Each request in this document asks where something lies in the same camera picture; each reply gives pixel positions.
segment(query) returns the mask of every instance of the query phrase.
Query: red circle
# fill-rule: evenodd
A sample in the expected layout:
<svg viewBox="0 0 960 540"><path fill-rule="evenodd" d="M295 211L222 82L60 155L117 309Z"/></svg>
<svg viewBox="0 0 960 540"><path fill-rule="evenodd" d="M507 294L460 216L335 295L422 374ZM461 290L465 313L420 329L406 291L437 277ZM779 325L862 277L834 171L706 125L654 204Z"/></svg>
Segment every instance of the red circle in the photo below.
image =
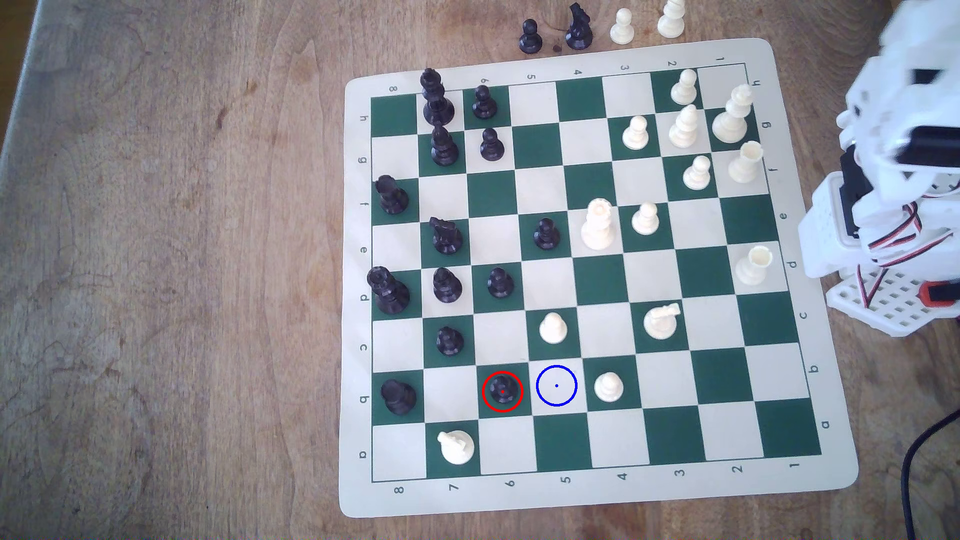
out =
<svg viewBox="0 0 960 540"><path fill-rule="evenodd" d="M487 401L487 383L490 382L490 379L493 379L493 377L500 375L501 373L506 373L507 375L513 377L514 380L516 380L516 384L518 384L520 387L520 397L516 399L516 403L510 408L493 408L493 405L490 405L490 402ZM510 373L509 371L494 371L489 377L487 377L487 380L483 381L483 386L480 386L480 395L483 396L483 403L486 404L490 410L494 412L510 412L514 410L517 405L520 405L520 402L523 401L523 383L520 382L519 377L513 373Z"/></svg>

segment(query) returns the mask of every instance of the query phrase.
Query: chessboard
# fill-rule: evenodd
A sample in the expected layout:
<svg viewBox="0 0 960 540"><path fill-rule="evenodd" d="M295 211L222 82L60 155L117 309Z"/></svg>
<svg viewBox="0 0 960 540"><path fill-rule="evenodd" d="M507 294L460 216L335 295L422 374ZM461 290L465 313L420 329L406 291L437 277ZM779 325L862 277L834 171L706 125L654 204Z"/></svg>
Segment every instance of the chessboard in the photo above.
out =
<svg viewBox="0 0 960 540"><path fill-rule="evenodd" d="M697 73L697 138L667 134L682 108L670 96L684 69ZM800 181L770 45L728 39L438 68L455 114L459 148L448 166L431 159L432 126L420 73L350 81L344 141L343 369L340 504L351 517L625 503L836 489L857 460L820 283L804 275L797 225ZM746 136L721 142L710 129L732 89L754 95ZM490 88L497 113L473 114L474 89ZM621 141L632 117L649 142ZM484 160L493 127L500 160ZM761 174L734 182L728 167L744 141L763 148ZM711 163L704 189L682 176L697 156ZM408 195L395 214L374 182L396 179ZM612 205L610 246L581 238L591 200ZM635 232L653 203L660 225ZM452 221L463 245L432 244L431 217ZM549 217L554 249L534 241ZM755 246L773 255L758 285L734 266ZM387 314L368 272L390 270L410 291ZM432 277L444 267L463 286L442 303ZM494 267L515 281L494 298ZM654 307L676 303L666 339L645 331ZM541 338L556 312L566 338ZM458 331L455 356L438 350L440 328ZM597 378L616 373L622 396L607 402ZM508 375L518 400L489 399L491 376ZM403 414L381 385L416 393ZM444 459L438 435L459 430L469 460Z"/></svg>

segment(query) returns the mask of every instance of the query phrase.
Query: black pawn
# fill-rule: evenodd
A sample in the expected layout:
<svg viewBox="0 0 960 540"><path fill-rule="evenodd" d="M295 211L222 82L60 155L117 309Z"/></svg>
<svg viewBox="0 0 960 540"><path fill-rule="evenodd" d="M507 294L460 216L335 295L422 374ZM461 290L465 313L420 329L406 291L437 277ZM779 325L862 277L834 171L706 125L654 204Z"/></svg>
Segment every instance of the black pawn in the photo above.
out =
<svg viewBox="0 0 960 540"><path fill-rule="evenodd" d="M380 397L390 412L402 416L417 404L417 390L406 382L387 379L380 385Z"/></svg>
<svg viewBox="0 0 960 540"><path fill-rule="evenodd" d="M464 350L464 335L451 327L437 331L437 350L444 356L454 356Z"/></svg>
<svg viewBox="0 0 960 540"><path fill-rule="evenodd" d="M473 115L481 120L493 118L496 114L496 100L490 97L490 89L487 85L480 85L473 91Z"/></svg>
<svg viewBox="0 0 960 540"><path fill-rule="evenodd" d="M373 291L373 303L388 315L395 315L410 304L410 289L399 282L383 266L374 266L367 273L367 284Z"/></svg>
<svg viewBox="0 0 960 540"><path fill-rule="evenodd" d="M464 286L460 280L446 268L438 268L433 273L433 295L437 300L444 304L456 302L464 292Z"/></svg>
<svg viewBox="0 0 960 540"><path fill-rule="evenodd" d="M527 19L523 21L523 36L520 36L520 50L528 55L536 54L543 46L543 38L537 34L537 21Z"/></svg>
<svg viewBox="0 0 960 540"><path fill-rule="evenodd" d="M487 290L494 298L507 298L514 292L514 278L497 266L490 271L490 277L487 278Z"/></svg>
<svg viewBox="0 0 960 540"><path fill-rule="evenodd" d="M390 175L383 175L376 179L376 192L380 194L380 207L383 211L395 214L407 209L410 197L407 192L396 185L396 180Z"/></svg>
<svg viewBox="0 0 960 540"><path fill-rule="evenodd" d="M503 158L503 141L497 138L494 128L487 128L483 131L480 155L487 161L496 161Z"/></svg>
<svg viewBox="0 0 960 540"><path fill-rule="evenodd" d="M544 217L534 231L534 243L542 250L552 250L560 243L560 231L549 217Z"/></svg>

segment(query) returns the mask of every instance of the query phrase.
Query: black cable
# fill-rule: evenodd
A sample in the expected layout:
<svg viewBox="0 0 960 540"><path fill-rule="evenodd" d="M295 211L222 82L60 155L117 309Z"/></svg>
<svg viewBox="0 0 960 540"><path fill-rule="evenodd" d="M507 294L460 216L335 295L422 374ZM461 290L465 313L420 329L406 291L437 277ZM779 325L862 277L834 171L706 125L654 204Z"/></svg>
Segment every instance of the black cable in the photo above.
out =
<svg viewBox="0 0 960 540"><path fill-rule="evenodd" d="M903 466L900 468L900 497L903 502L903 521L906 524L906 537L908 540L917 540L917 533L913 530L913 510L910 508L910 462L913 461L913 455L917 453L926 439L933 436L939 430L945 428L949 423L960 418L960 408L947 415L946 418L930 426L913 441L910 448L903 457Z"/></svg>

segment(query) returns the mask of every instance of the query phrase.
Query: wooden table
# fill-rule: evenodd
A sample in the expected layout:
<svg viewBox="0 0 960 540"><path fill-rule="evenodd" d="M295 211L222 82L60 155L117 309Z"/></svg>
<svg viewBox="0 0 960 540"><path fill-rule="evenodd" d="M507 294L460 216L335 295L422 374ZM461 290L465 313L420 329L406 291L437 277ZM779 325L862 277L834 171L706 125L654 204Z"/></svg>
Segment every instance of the wooden table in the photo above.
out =
<svg viewBox="0 0 960 540"><path fill-rule="evenodd" d="M632 1L631 46L665 43ZM353 520L337 504L342 121L354 77L522 58L560 0L47 0L0 163L0 536L893 537L900 461L957 407L960 332L831 310L860 455L837 492ZM591 50L622 3L586 0ZM772 44L804 197L886 0L691 1L680 41ZM559 54L574 54L563 49ZM825 287L835 278L825 280ZM918 455L960 536L960 429Z"/></svg>

